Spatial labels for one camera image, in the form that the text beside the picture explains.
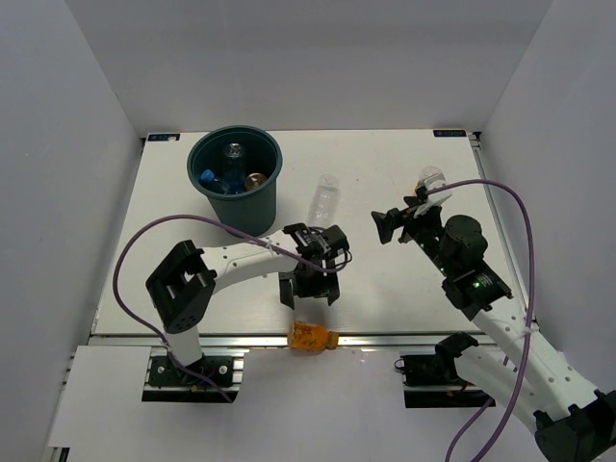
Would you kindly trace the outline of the clear unlabelled plastic bottle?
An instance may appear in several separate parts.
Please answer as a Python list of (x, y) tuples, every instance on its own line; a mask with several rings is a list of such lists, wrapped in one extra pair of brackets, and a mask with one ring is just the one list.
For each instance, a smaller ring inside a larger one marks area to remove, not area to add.
[(339, 180), (333, 175), (323, 174), (311, 201), (307, 224), (320, 228), (329, 227), (333, 223), (340, 193)]

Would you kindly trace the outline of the blue label water bottle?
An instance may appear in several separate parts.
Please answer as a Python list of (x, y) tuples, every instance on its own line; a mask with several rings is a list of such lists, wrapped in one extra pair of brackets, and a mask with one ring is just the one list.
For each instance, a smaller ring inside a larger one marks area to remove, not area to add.
[(213, 193), (237, 194), (242, 191), (239, 186), (225, 182), (222, 178), (216, 176), (210, 169), (206, 169), (201, 173), (199, 183)]

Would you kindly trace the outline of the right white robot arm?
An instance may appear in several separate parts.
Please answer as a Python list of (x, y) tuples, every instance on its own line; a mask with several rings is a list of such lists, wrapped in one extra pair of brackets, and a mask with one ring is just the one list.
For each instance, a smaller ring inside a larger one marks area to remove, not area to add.
[(449, 302), (508, 358), (504, 365), (468, 334), (435, 347), (434, 370), (448, 384), (460, 380), (507, 406), (550, 461), (592, 461), (615, 446), (615, 395), (580, 375), (546, 340), (514, 301), (511, 289), (488, 266), (488, 243), (474, 218), (441, 219), (439, 202), (404, 199), (406, 208), (373, 212), (379, 240), (414, 242), (443, 274)]

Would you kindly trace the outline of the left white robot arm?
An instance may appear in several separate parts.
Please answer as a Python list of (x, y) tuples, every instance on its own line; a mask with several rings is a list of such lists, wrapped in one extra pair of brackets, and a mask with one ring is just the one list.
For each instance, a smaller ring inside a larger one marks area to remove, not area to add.
[(303, 223), (288, 225), (259, 242), (203, 248), (191, 241), (177, 244), (145, 282), (173, 356), (170, 372), (184, 384), (201, 377), (204, 363), (197, 325), (214, 294), (277, 274), (282, 304), (294, 308), (297, 298), (306, 297), (331, 304), (340, 297), (336, 260), (348, 253), (347, 236), (339, 226), (321, 230)]

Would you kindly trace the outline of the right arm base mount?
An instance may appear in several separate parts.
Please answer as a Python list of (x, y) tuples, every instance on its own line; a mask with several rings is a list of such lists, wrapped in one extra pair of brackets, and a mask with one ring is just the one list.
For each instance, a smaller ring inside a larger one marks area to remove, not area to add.
[(454, 360), (479, 342), (471, 335), (456, 332), (439, 342), (430, 354), (400, 355), (394, 369), (402, 376), (406, 409), (480, 408), (494, 406), (490, 397), (471, 382), (462, 379)]

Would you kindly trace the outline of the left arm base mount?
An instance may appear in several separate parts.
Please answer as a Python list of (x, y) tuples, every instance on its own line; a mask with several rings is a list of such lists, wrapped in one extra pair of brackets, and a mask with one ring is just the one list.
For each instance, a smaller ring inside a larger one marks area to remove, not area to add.
[(149, 356), (141, 400), (159, 403), (235, 401), (242, 383), (246, 350), (205, 348), (199, 361), (179, 369), (160, 348)]

